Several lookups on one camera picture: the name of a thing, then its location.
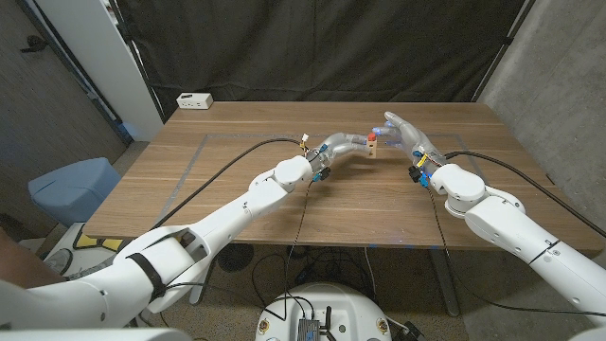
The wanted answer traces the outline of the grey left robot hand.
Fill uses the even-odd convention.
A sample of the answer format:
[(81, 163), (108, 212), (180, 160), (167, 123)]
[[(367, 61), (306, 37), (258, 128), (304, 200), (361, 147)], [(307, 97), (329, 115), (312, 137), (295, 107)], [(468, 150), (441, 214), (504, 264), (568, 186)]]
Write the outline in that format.
[(366, 135), (345, 133), (330, 135), (308, 153), (307, 159), (312, 172), (318, 173), (329, 167), (336, 158), (352, 152), (370, 154), (371, 148), (366, 144)]

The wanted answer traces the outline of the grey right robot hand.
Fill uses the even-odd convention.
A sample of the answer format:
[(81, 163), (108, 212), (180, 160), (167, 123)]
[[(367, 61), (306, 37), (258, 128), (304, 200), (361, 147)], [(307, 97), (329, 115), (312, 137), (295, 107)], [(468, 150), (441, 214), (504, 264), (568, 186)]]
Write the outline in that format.
[(388, 141), (387, 145), (401, 149), (414, 166), (426, 156), (420, 168), (432, 176), (439, 167), (447, 163), (445, 156), (421, 130), (392, 112), (385, 112), (384, 117), (385, 124), (374, 127), (371, 132), (394, 137), (395, 140)]

